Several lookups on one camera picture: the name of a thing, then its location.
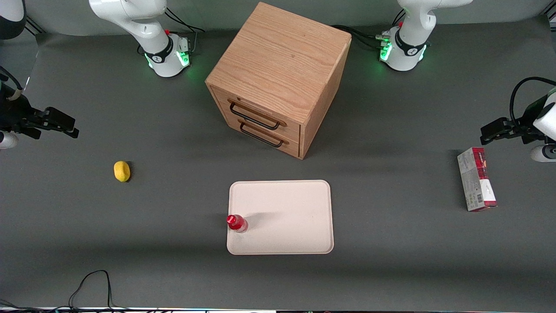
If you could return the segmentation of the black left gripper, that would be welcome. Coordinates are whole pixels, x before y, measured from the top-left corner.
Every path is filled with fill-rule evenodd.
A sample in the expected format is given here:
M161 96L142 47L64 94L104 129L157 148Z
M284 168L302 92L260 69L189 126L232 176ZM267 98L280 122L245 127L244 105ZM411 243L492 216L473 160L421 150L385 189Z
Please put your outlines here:
M514 139L516 137L520 137L523 144L530 144L534 141L549 144L548 137L533 125L533 122L544 109L547 99L548 96L540 97L525 109L522 117L516 119L514 114L516 97L511 96L509 103L510 120L508 118L498 118L481 127L481 145L488 145L495 140Z

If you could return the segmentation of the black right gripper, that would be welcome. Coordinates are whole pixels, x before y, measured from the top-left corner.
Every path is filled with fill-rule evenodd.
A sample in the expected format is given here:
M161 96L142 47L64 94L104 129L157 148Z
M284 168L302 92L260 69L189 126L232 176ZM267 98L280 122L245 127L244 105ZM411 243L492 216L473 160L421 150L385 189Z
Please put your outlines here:
M75 128L76 120L73 117L54 107L46 107L42 112L32 107L24 95L10 100L9 98L17 91L5 83L1 84L0 127L2 131L20 133L38 140L41 131L36 126L41 123L46 130L62 132L77 139L79 130Z

